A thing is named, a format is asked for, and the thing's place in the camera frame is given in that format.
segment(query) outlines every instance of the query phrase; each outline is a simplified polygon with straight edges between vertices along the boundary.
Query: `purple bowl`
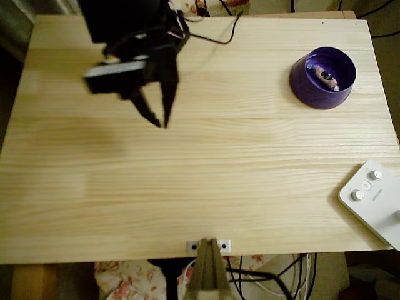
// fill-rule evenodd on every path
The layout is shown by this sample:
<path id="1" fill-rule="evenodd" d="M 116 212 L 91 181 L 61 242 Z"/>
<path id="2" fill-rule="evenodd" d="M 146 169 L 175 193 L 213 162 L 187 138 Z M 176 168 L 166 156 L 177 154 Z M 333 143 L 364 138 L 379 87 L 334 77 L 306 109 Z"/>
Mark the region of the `purple bowl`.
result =
<path id="1" fill-rule="evenodd" d="M 306 66 L 318 65 L 337 80 L 338 92 L 331 91 Z M 318 109 L 334 108 L 346 100 L 356 80 L 356 67 L 342 51 L 321 47 L 299 59 L 291 69 L 289 82 L 293 93 L 305 104 Z"/>

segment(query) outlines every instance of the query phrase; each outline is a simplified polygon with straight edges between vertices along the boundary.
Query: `robotic arm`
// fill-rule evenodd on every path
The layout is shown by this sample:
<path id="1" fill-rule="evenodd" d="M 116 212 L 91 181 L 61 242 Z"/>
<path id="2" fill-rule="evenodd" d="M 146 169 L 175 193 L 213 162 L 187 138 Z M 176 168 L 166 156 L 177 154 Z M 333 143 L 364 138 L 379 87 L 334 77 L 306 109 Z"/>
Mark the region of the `robotic arm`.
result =
<path id="1" fill-rule="evenodd" d="M 190 33 L 181 11 L 168 0 L 79 0 L 92 41 L 106 43 L 104 61 L 84 79 L 90 91 L 118 93 L 157 127 L 141 87 L 160 82 L 167 128 L 179 82 L 176 56 Z"/>

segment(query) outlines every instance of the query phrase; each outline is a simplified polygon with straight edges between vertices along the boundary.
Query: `electrical wire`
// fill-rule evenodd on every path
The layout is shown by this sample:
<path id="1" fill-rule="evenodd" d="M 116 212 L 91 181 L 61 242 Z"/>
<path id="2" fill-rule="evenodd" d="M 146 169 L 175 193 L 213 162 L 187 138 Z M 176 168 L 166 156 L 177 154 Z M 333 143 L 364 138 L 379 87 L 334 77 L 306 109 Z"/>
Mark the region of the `electrical wire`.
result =
<path id="1" fill-rule="evenodd" d="M 238 273 L 239 272 L 239 270 L 232 269 L 232 268 L 227 268 L 226 270 L 227 271 L 231 271 L 232 273 Z M 281 290 L 282 290 L 284 296 L 286 297 L 286 299 L 293 300 L 293 297 L 292 297 L 291 293 L 289 292 L 288 288 L 283 283 L 281 278 L 279 278 L 278 275 L 275 275 L 275 274 L 270 273 L 270 272 L 256 272 L 256 271 L 247 271 L 247 270 L 242 270 L 242 274 L 246 274 L 246 275 L 253 275 L 254 274 L 255 276 L 260 276 L 260 274 L 262 274 L 262 276 L 269 278 L 269 280 L 274 280 L 278 284 L 278 286 L 281 288 Z"/>
<path id="2" fill-rule="evenodd" d="M 226 10 L 226 12 L 230 15 L 233 16 L 231 10 L 228 8 L 228 5 L 226 5 L 226 3 L 223 0 L 219 0 L 219 2 L 221 2 L 222 6 L 224 6 L 224 9 Z"/>
<path id="3" fill-rule="evenodd" d="M 291 13 L 295 13 L 295 4 L 294 4 L 294 0 L 290 0 L 290 12 Z"/>
<path id="4" fill-rule="evenodd" d="M 293 292 L 293 293 L 292 293 L 293 299 L 296 298 L 298 292 L 301 290 L 301 288 L 303 288 L 303 286 L 304 286 L 305 283 L 306 283 L 306 281 L 304 280 L 304 282 L 301 284 L 301 277 L 302 277 L 301 275 L 302 275 L 302 271 L 303 271 L 303 256 L 301 256 L 301 259 L 300 259 L 299 282 L 298 282 L 298 284 L 297 284 L 296 292 Z M 254 283 L 255 283 L 256 285 L 258 285 L 259 288 L 265 290 L 265 291 L 266 291 L 267 293 L 269 293 L 269 294 L 275 295 L 275 296 L 277 296 L 277 297 L 284 297 L 284 296 L 285 296 L 285 295 L 282 294 L 282 293 L 274 292 L 274 291 L 268 289 L 266 286 L 263 286 L 263 285 L 262 285 L 261 283 L 259 283 L 258 281 L 254 281 Z"/>
<path id="5" fill-rule="evenodd" d="M 185 283 L 185 278 L 186 275 L 188 275 L 188 270 L 189 268 L 196 262 L 195 259 L 193 259 L 186 267 L 185 271 L 183 272 L 183 279 L 182 279 L 182 297 L 181 299 L 183 299 L 185 297 L 186 294 L 186 283 Z"/>
<path id="6" fill-rule="evenodd" d="M 308 280 L 310 277 L 310 272 L 311 272 L 311 257 L 310 254 L 307 253 L 306 256 L 306 285 L 304 287 L 304 300 L 307 299 L 307 295 L 308 295 Z"/>
<path id="7" fill-rule="evenodd" d="M 180 35 L 178 35 L 176 33 L 173 33 L 172 31 L 168 31 L 168 34 L 170 34 L 170 35 L 172 35 L 172 36 L 174 36 L 175 38 L 178 38 L 178 39 L 184 39 L 183 36 L 180 36 Z"/>
<path id="8" fill-rule="evenodd" d="M 313 292 L 313 288 L 314 288 L 314 283 L 315 283 L 315 278 L 317 276 L 317 254 L 315 254 L 314 256 L 314 274 L 312 274 L 312 280 L 311 280 L 311 285 L 310 285 L 310 290 L 308 291 L 308 295 L 306 297 L 306 299 L 310 299 L 311 297 L 311 293 Z"/>
<path id="9" fill-rule="evenodd" d="M 365 14 L 362 14 L 360 16 L 358 16 L 358 19 L 364 18 L 366 16 L 369 16 L 370 14 L 376 13 L 377 11 L 380 11 L 382 8 L 385 8 L 386 6 L 388 6 L 389 4 L 391 4 L 392 2 L 394 2 L 394 0 L 389 0 L 388 2 L 382 4 L 381 6 L 377 7 L 376 9 L 366 12 Z"/>
<path id="10" fill-rule="evenodd" d="M 304 256 L 306 256 L 307 254 L 301 254 L 297 259 L 295 259 L 288 267 L 286 267 L 283 271 L 281 271 L 278 276 L 281 277 L 283 274 L 285 274 L 286 272 L 288 272 L 297 262 L 299 262 Z M 239 272 L 238 269 L 232 269 L 231 267 L 229 267 L 228 269 L 226 269 L 228 272 Z M 242 282 L 252 282 L 252 281 L 270 281 L 272 279 L 265 277 L 263 272 L 257 272 L 257 271 L 247 271 L 247 270 L 242 270 L 241 271 L 242 274 L 245 275 L 252 275 L 252 276 L 257 276 L 257 277 L 262 277 L 260 279 L 242 279 Z"/>
<path id="11" fill-rule="evenodd" d="M 239 289 L 240 289 L 240 293 L 243 294 L 242 292 L 242 265 L 243 265 L 243 255 L 240 257 L 240 263 L 239 263 Z"/>
<path id="12" fill-rule="evenodd" d="M 241 12 L 237 15 L 237 18 L 236 18 L 235 22 L 233 23 L 231 38 L 230 38 L 228 41 L 226 41 L 226 42 L 217 41 L 217 40 L 215 40 L 215 39 L 210 39 L 209 37 L 200 36 L 200 35 L 194 34 L 194 33 L 190 33 L 190 35 L 191 35 L 191 36 L 194 36 L 195 38 L 205 39 L 206 41 L 213 42 L 213 43 L 216 43 L 216 44 L 227 45 L 227 44 L 229 44 L 229 43 L 233 40 L 233 36 L 234 36 L 234 34 L 235 34 L 236 23 L 238 23 L 239 18 L 241 17 L 242 14 L 243 14 L 243 11 L 241 11 Z"/>
<path id="13" fill-rule="evenodd" d="M 397 34 L 400 33 L 400 30 L 393 32 L 393 33 L 389 33 L 389 34 L 383 34 L 382 36 L 371 36 L 373 39 L 381 39 L 381 38 L 388 38 L 389 36 L 395 36 Z"/>
<path id="14" fill-rule="evenodd" d="M 184 17 L 184 20 L 187 22 L 198 23 L 198 22 L 201 22 L 202 20 L 204 20 L 204 17 L 200 17 L 198 19 L 191 19 L 188 17 Z"/>
<path id="15" fill-rule="evenodd" d="M 176 10 L 175 5 L 174 5 L 174 3 L 172 1 L 169 1 L 168 3 L 172 6 L 172 9 L 175 10 L 176 20 L 177 20 L 177 23 L 179 24 L 179 28 L 181 28 L 181 31 L 182 31 L 182 36 L 183 36 L 182 39 L 184 39 L 185 38 L 185 32 L 183 31 L 183 26 L 182 26 L 181 20 L 179 19 L 178 11 Z"/>
<path id="16" fill-rule="evenodd" d="M 305 255 L 305 254 L 299 256 L 299 257 L 298 257 L 297 259 L 295 259 L 294 262 L 293 262 L 293 263 L 296 263 L 296 262 L 298 262 L 298 261 L 300 262 L 300 268 L 299 268 L 299 282 L 298 282 L 298 284 L 297 284 L 296 292 L 291 293 L 292 296 L 293 296 L 293 299 L 296 298 L 296 296 L 298 295 L 299 291 L 300 291 L 300 290 L 304 287 L 304 285 L 306 284 L 306 280 L 304 280 L 303 283 L 301 283 L 302 273 L 303 273 L 303 257 L 304 257 L 304 255 Z M 259 288 L 263 289 L 263 290 L 266 291 L 267 293 L 272 294 L 272 295 L 277 296 L 277 297 L 284 297 L 284 296 L 285 296 L 285 294 L 279 293 L 279 292 L 274 292 L 274 291 L 268 289 L 266 286 L 263 286 L 261 283 L 259 283 L 260 281 L 266 281 L 265 279 L 254 279 L 251 275 L 248 275 L 248 276 L 251 278 L 251 282 L 253 282 L 253 283 L 255 283 L 256 285 L 258 285 Z"/>
<path id="17" fill-rule="evenodd" d="M 301 276 L 302 275 L 303 275 L 303 257 L 301 257 L 301 259 L 300 259 L 299 282 L 297 283 L 297 289 L 296 289 L 296 292 L 294 293 L 293 300 L 296 300 L 296 297 L 298 296 L 299 291 L 301 289 Z"/>
<path id="18" fill-rule="evenodd" d="M 229 266 L 229 269 L 232 269 L 231 260 L 229 259 L 229 256 L 226 257 L 226 261 L 227 261 L 227 265 Z M 231 272 L 232 279 L 234 280 L 235 277 L 233 276 L 233 271 L 230 271 L 230 272 Z M 238 292 L 239 295 L 240 295 L 240 298 L 241 298 L 242 300 L 245 300 L 245 298 L 243 297 L 242 292 L 239 290 L 239 287 L 238 287 L 238 285 L 236 284 L 236 281 L 234 281 L 234 284 L 235 284 L 235 287 L 236 287 L 237 292 Z"/>

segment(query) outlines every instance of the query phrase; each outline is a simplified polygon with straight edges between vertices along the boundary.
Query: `wooden table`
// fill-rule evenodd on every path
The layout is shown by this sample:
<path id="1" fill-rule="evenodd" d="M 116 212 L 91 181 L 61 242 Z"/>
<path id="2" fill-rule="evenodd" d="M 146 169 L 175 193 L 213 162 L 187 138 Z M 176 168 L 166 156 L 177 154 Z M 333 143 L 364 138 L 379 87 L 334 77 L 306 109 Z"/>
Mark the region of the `wooden table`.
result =
<path id="1" fill-rule="evenodd" d="M 212 38 L 232 20 L 190 24 Z M 357 67 L 347 101 L 301 103 L 290 67 L 333 46 Z M 79 16 L 37 20 L 0 160 L 0 263 L 386 249 L 338 201 L 367 159 L 400 176 L 400 153 L 366 21 L 239 21 L 228 46 L 191 38 L 168 130 L 81 75 L 100 60 Z M 157 84 L 145 89 L 160 116 Z"/>

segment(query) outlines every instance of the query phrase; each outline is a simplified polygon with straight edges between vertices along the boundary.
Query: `small object in bowl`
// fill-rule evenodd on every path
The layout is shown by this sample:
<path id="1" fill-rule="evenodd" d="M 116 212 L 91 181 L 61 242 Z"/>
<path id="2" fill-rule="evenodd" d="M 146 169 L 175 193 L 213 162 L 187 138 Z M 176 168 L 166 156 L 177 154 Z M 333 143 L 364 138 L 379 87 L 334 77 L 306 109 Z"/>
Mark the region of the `small object in bowl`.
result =
<path id="1" fill-rule="evenodd" d="M 338 81 L 333 78 L 331 73 L 326 72 L 323 67 L 309 64 L 307 69 L 313 70 L 315 72 L 315 76 L 317 76 L 319 80 L 326 84 L 326 86 L 329 87 L 332 92 L 339 91 Z"/>

